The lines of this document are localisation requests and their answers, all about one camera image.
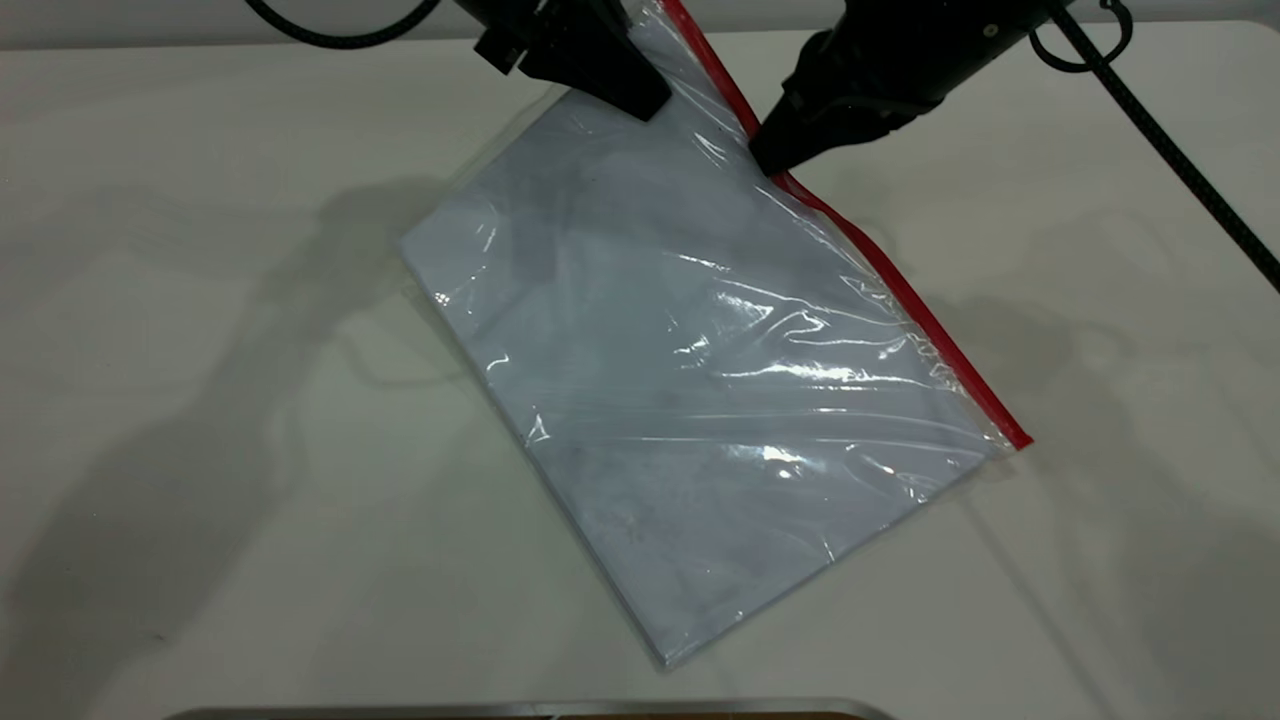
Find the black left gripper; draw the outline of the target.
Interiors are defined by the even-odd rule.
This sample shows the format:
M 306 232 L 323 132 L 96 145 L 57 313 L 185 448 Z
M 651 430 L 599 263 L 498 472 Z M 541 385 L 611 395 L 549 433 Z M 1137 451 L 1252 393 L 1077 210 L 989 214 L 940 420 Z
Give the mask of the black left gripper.
M 474 50 L 500 73 L 588 94 L 639 120 L 672 97 L 664 76 L 628 36 L 620 1 L 458 1 L 483 32 Z

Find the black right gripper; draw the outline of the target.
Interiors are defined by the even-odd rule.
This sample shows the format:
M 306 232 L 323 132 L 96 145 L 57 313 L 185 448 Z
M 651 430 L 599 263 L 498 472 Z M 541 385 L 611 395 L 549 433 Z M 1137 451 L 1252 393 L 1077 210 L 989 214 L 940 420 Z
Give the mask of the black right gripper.
M 847 1 L 749 149 L 767 177 L 892 135 L 1042 26 L 1043 1 Z

